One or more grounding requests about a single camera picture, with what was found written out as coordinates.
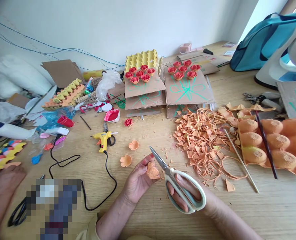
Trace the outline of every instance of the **black power cord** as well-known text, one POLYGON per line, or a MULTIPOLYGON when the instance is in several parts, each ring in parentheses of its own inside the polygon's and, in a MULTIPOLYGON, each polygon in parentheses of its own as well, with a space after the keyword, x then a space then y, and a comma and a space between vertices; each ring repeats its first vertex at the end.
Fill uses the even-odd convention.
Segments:
MULTIPOLYGON (((56 143, 56 141, 61 137, 62 135, 61 134, 58 134, 57 135, 57 137, 56 137, 56 139, 55 139, 55 141, 54 141, 54 144, 53 144, 53 147, 51 148, 51 150, 50 150, 50 156, 51 156, 51 158, 54 160, 54 161, 56 161, 56 163, 55 164, 52 164, 50 167, 49 167, 49 174, 50 174, 50 176, 51 176, 51 178, 53 179, 53 175, 52 175, 52 173, 51 173, 51 168, 53 167, 53 166, 55 166, 55 165, 58 165, 59 167, 64 167, 64 166, 66 166, 66 165, 68 165, 69 163, 72 163, 72 162, 74 162, 75 160, 78 160, 80 157, 81 157, 81 155, 80 154, 76 154, 76 155, 74 155, 74 156, 72 156, 72 157, 69 157, 69 158, 67 158, 67 159, 64 159, 64 160, 62 160, 62 161, 60 161, 60 162, 58 162, 54 157, 53 157, 53 155, 52 155, 52 150, 53 150, 53 148, 54 148, 54 146, 55 146, 55 143, 56 143), (71 158, 74 158, 74 157, 77 157, 77 158, 75 158, 75 159, 73 159, 72 161, 70 161, 70 162, 68 162, 67 164, 65 164, 65 165, 63 165, 63 166, 60 166, 60 163, 62 163, 62 162, 65 162, 65 161, 67 161, 67 160, 69 160, 69 159, 71 159, 71 158)), ((105 153, 105 155, 107 156, 107 158, 106 158, 106 160, 105 160, 105 169, 107 170, 107 173, 109 174, 109 176, 114 180, 114 183, 115 183, 115 185, 114 185, 114 189, 112 190, 112 192, 98 205, 98 206, 96 206, 96 207, 94 207, 94 208, 92 208, 92 209, 90 209, 90 208, 88 208, 87 207, 87 202, 86 202, 86 193, 85 193, 85 188, 84 188, 84 184, 83 184, 83 181, 81 180, 81 187, 82 187, 82 192, 83 192, 83 197, 84 197, 84 207, 86 208, 86 210, 88 210, 88 211, 93 211, 93 210, 95 210, 95 209, 97 209, 98 207, 100 207, 113 193, 114 193, 114 191, 115 191, 115 189, 117 188, 117 181, 115 180, 115 178, 113 177, 113 176, 111 176, 111 174, 109 173, 109 171, 108 171, 108 168, 107 168, 107 161, 108 161, 108 153, 107 153, 107 151, 104 151, 104 153, 105 153)))

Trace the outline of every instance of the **white plastic bag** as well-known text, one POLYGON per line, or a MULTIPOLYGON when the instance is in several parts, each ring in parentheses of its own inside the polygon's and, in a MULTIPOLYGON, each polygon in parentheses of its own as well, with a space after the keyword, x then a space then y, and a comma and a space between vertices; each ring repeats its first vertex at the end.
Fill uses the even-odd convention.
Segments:
POLYGON ((10 82, 6 76, 0 73, 0 99, 6 100, 21 91, 22 88, 10 82))
POLYGON ((13 55, 0 57, 0 73, 17 86, 41 96, 52 87, 38 70, 13 55))
POLYGON ((12 105, 8 102, 0 102, 0 122, 10 123, 17 118, 18 115, 25 114, 23 108, 12 105))
POLYGON ((107 100, 108 90, 113 89, 115 84, 120 84, 121 82, 120 74, 117 72, 102 73, 102 80, 99 82, 97 89, 95 90, 95 95, 98 100, 107 100))

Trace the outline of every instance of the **white scissors handle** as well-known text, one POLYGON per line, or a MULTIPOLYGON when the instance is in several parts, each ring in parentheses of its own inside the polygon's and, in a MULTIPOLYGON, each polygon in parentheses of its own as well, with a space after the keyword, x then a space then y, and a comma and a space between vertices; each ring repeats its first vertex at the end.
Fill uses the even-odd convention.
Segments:
POLYGON ((191 213, 194 213, 195 211, 199 211, 199 210, 203 209, 205 207, 205 205, 206 205, 206 195, 205 195, 205 192, 202 189, 202 187, 199 185, 199 183, 195 179, 193 179, 191 176, 189 176, 188 174, 186 174, 186 173, 184 173, 182 171, 174 170, 173 168, 170 168, 169 170, 170 170, 170 174, 172 175, 172 177, 174 179, 176 179, 175 178, 175 174, 179 174, 180 176, 186 178, 188 181, 190 181, 191 183, 193 183, 193 185, 195 185, 195 187, 198 189, 198 191, 201 194, 201 201, 200 202, 196 201, 188 190, 186 190, 183 187, 182 187, 182 190, 179 189, 176 186, 176 184, 173 182, 173 180, 170 178, 170 176, 168 176, 167 174, 165 174, 165 185, 166 185, 166 189, 167 189, 167 194, 168 194, 168 197, 169 197, 170 201, 172 202, 172 204, 180 212, 182 212, 184 214, 191 214, 191 213), (179 205, 175 202, 175 200, 170 195, 169 189, 167 187, 167 182, 170 182, 171 183, 171 185, 174 187, 174 189, 178 193, 178 195, 187 204, 187 206, 188 206, 188 212, 187 213, 179 207, 179 205))

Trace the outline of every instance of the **white bottle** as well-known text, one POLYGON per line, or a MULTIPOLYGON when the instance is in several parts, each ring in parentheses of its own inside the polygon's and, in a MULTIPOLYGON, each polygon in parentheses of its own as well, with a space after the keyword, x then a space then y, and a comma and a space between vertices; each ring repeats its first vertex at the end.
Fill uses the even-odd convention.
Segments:
POLYGON ((0 136, 11 139, 23 140, 31 137, 36 128, 27 130, 12 124, 0 122, 0 136))

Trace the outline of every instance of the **plastic bag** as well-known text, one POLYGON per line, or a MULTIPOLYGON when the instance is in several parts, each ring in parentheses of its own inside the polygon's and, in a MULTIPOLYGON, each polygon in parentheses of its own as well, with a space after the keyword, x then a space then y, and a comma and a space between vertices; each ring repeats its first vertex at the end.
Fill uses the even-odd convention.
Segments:
POLYGON ((115 84, 120 84, 121 82, 120 74, 117 72, 102 73, 102 80, 99 82, 97 89, 95 90, 95 95, 98 100, 107 100, 108 90, 113 89, 115 84))
POLYGON ((15 93, 20 93, 22 88, 15 85, 9 79, 0 73, 0 99, 8 99, 15 93))
POLYGON ((25 114, 23 108, 14 106, 8 102, 0 102, 0 122, 10 123, 17 119, 18 115, 25 114))
POLYGON ((48 129, 53 129, 56 127, 66 128, 65 126, 57 123, 57 121, 61 116, 66 116, 67 118, 72 119, 75 115, 75 110, 73 106, 68 106, 64 108, 59 108, 58 110, 55 110, 55 111, 45 112, 42 115, 47 119, 48 122, 43 126, 38 127, 37 129, 40 130, 41 132, 44 132, 48 129))
POLYGON ((0 57, 0 73, 17 86, 41 96, 52 87, 38 70, 13 55, 0 57))

